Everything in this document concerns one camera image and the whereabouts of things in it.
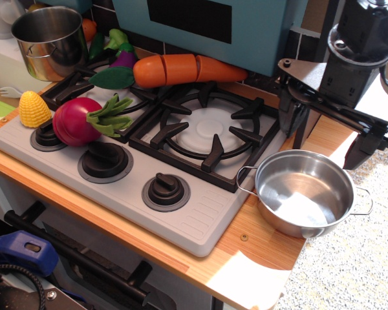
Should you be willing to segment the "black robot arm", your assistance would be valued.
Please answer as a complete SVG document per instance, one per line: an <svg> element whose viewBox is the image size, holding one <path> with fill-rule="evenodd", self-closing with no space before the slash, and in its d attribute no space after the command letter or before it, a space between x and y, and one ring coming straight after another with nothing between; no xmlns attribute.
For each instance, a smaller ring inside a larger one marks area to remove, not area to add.
<svg viewBox="0 0 388 310"><path fill-rule="evenodd" d="M303 143L308 115L316 111L357 133L344 168L357 169L388 149L388 1L346 1L327 36L329 58L313 63L279 61L279 122Z"/></svg>

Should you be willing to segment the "black metal gripper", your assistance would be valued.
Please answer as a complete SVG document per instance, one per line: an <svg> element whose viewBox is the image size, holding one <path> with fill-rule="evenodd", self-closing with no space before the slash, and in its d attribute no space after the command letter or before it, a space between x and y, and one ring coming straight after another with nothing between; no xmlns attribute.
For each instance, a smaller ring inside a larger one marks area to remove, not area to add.
<svg viewBox="0 0 388 310"><path fill-rule="evenodd" d="M314 110L358 133L345 155L344 169L355 170L376 149L388 148L388 94L379 77L370 84L357 105L349 107L339 97L321 92L326 63L283 58L277 66L279 124L286 137L290 138Z"/></svg>

